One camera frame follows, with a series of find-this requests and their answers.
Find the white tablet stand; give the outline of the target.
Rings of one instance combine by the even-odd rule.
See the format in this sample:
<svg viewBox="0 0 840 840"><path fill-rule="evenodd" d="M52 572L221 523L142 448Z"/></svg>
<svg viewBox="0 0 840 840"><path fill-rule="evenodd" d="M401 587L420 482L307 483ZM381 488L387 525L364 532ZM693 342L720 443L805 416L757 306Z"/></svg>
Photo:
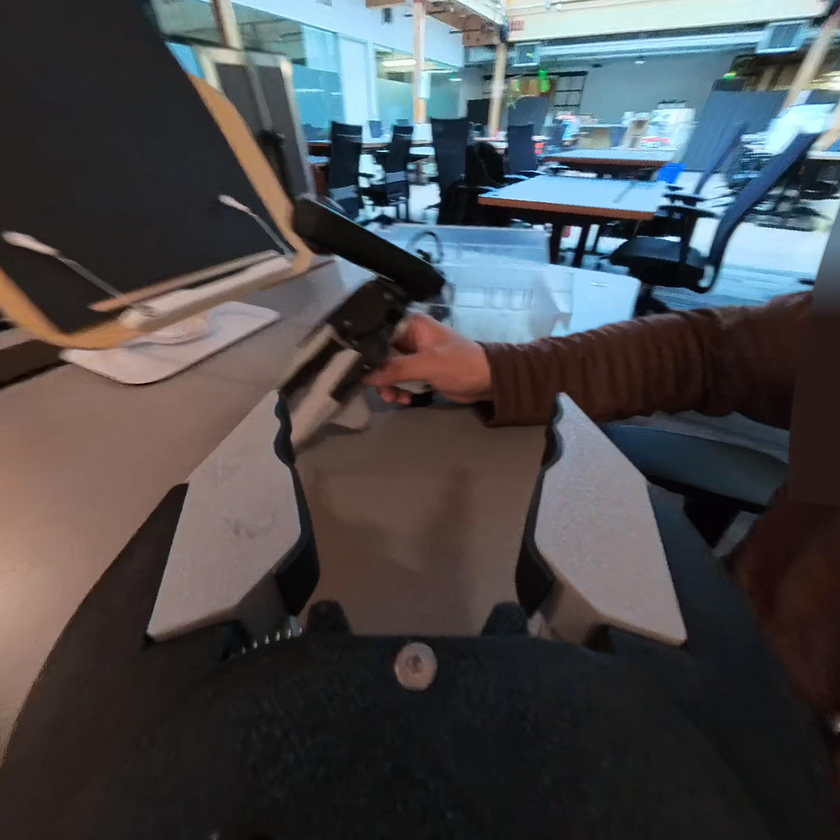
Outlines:
<svg viewBox="0 0 840 840"><path fill-rule="evenodd" d="M274 178L2 182L2 315L84 370L170 379L279 319L242 302L308 269Z"/></svg>

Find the blue-grey office chair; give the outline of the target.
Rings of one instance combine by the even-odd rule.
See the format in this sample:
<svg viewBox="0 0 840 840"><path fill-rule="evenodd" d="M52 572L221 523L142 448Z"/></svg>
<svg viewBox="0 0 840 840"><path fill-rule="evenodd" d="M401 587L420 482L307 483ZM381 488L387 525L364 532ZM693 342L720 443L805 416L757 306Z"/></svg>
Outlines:
<svg viewBox="0 0 840 840"><path fill-rule="evenodd" d="M782 460L740 444L622 423L601 430L649 483L683 498L710 545L739 514L763 514L788 475Z"/></svg>

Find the person's torso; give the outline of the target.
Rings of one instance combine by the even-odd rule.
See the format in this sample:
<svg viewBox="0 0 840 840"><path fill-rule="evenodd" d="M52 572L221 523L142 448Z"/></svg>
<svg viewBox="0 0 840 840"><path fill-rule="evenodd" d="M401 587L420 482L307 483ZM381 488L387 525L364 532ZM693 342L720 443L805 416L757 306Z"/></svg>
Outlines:
<svg viewBox="0 0 840 840"><path fill-rule="evenodd" d="M783 483L727 563L794 692L837 718L838 507L795 500Z"/></svg>

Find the person's right hand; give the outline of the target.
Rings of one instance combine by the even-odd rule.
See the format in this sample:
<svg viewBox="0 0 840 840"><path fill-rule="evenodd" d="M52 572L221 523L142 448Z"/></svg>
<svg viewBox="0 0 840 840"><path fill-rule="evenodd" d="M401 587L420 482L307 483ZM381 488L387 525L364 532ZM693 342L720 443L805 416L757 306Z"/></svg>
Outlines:
<svg viewBox="0 0 840 840"><path fill-rule="evenodd" d="M483 348L445 324L416 313L404 322L385 362L364 380L387 403L410 405L424 385L458 404L491 399L490 365Z"/></svg>

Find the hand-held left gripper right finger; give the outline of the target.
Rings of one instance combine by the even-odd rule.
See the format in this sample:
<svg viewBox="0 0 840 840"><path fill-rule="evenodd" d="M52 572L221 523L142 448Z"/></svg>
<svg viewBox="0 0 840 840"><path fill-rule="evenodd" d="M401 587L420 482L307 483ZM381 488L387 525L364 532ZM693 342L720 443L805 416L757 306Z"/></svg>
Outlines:
<svg viewBox="0 0 840 840"><path fill-rule="evenodd" d="M547 426L515 587L547 638L585 645L608 628L687 640L648 483L567 395Z"/></svg>

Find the wooden post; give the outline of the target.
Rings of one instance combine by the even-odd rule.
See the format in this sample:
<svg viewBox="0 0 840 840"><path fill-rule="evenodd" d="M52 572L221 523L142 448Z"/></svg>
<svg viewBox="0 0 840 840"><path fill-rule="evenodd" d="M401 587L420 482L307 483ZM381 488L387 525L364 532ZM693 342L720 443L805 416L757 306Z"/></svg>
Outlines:
<svg viewBox="0 0 840 840"><path fill-rule="evenodd" d="M496 139L500 132L501 108L505 97L506 74L508 63L508 44L501 40L496 45L493 73L490 86L490 106L488 114L488 137Z"/></svg>
<svg viewBox="0 0 840 840"><path fill-rule="evenodd" d="M413 15L413 123L426 122L426 99L424 97L425 57L425 1L412 1Z"/></svg>

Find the dark blue partition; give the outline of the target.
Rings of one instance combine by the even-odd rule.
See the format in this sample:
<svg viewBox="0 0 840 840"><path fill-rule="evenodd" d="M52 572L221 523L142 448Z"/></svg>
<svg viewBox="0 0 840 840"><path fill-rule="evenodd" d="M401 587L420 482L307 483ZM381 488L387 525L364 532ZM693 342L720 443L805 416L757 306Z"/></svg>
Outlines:
<svg viewBox="0 0 840 840"><path fill-rule="evenodd" d="M761 133L781 110L781 91L713 91L700 113L681 163L688 172L703 172L734 130Z"/></svg>

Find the grey partition panel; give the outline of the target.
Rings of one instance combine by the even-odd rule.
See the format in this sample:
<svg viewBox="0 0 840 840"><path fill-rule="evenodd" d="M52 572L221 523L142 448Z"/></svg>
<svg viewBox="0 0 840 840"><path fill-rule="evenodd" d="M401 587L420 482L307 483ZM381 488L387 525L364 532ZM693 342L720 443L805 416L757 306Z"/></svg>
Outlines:
<svg viewBox="0 0 840 840"><path fill-rule="evenodd" d="M194 50L204 79L236 107L268 153L287 193L294 199L303 194L313 196L316 184L289 59L223 47Z"/></svg>

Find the grey table with wooden edge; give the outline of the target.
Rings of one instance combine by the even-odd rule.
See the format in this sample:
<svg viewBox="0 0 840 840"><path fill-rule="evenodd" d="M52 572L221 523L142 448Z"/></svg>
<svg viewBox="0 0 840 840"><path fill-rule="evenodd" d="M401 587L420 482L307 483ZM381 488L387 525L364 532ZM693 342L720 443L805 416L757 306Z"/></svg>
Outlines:
<svg viewBox="0 0 840 840"><path fill-rule="evenodd" d="M571 265L581 268L592 228L652 219L665 200L667 187L664 182L540 175L481 194L478 204L509 212L517 220L550 226L552 264L559 260L564 230L578 228Z"/></svg>
<svg viewBox="0 0 840 840"><path fill-rule="evenodd" d="M570 150L542 157L544 165L558 165L570 172L593 174L617 180L654 180L657 173L675 160L672 150Z"/></svg>

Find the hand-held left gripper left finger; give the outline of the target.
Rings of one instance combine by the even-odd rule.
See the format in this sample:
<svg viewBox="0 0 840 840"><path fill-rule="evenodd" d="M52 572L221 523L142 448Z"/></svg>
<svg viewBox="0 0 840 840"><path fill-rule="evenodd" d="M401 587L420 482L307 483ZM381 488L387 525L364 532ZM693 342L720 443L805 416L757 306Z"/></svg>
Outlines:
<svg viewBox="0 0 840 840"><path fill-rule="evenodd" d="M270 392L190 475L146 633L165 643L231 625L252 645L295 637L319 578L289 412Z"/></svg>

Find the person's right forearm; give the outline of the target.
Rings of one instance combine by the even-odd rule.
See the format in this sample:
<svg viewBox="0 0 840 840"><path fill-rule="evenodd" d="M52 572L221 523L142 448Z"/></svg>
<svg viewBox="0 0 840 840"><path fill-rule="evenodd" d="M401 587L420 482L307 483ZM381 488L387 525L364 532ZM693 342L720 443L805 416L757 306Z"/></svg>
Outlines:
<svg viewBox="0 0 840 840"><path fill-rule="evenodd" d="M678 310L564 338L483 343L493 426L545 425L558 394L602 424L657 413L740 414L789 430L810 291L761 306Z"/></svg>

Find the black panel with wooden edge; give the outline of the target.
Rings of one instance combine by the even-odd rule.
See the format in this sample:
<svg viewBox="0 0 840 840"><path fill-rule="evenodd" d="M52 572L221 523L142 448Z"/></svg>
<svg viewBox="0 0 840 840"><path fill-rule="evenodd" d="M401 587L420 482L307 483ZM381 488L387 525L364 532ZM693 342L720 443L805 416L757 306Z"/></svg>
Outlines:
<svg viewBox="0 0 840 840"><path fill-rule="evenodd" d="M2 2L2 315L104 350L312 267L225 95L134 2Z"/></svg>

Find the black office chair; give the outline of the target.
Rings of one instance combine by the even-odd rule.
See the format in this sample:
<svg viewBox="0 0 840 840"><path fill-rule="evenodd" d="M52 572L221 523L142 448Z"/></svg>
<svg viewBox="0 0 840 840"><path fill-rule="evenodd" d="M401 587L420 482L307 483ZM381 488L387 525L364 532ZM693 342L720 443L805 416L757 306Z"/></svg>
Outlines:
<svg viewBox="0 0 840 840"><path fill-rule="evenodd" d="M538 157L533 139L532 123L514 124L507 128L505 173L508 177L539 175Z"/></svg>
<svg viewBox="0 0 840 840"><path fill-rule="evenodd" d="M489 191L466 119L430 119L437 168L438 226L476 224L479 198Z"/></svg>
<svg viewBox="0 0 840 840"><path fill-rule="evenodd" d="M362 150L360 125L331 123L328 198L351 220L360 215L363 206L360 186Z"/></svg>
<svg viewBox="0 0 840 840"><path fill-rule="evenodd" d="M410 221L410 185L407 167L413 142L412 125L396 125L385 152L382 177L361 188L363 199L374 207L393 207L397 221Z"/></svg>
<svg viewBox="0 0 840 840"><path fill-rule="evenodd" d="M717 283L729 241L738 226L767 200L775 187L788 182L819 137L819 133L797 134L762 168L717 218L717 228L706 254L694 248L691 241L697 220L714 217L714 214L698 206L671 206L668 209L683 217L679 240L635 236L616 248L609 256L610 264L625 268L627 274L640 283L633 316L642 318L669 310L655 297L655 290L659 288L707 294Z"/></svg>

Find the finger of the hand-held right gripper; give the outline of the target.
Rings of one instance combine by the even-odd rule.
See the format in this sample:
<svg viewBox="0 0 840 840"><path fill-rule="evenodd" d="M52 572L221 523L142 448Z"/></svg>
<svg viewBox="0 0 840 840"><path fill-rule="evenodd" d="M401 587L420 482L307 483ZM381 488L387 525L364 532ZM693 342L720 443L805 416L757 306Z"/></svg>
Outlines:
<svg viewBox="0 0 840 840"><path fill-rule="evenodd" d="M279 381L285 401L350 401L360 389L360 334L319 324L298 344Z"/></svg>
<svg viewBox="0 0 840 840"><path fill-rule="evenodd" d="M353 433L364 431L372 412L363 384L362 364L328 364L290 410L290 445L294 452L307 447L326 426Z"/></svg>

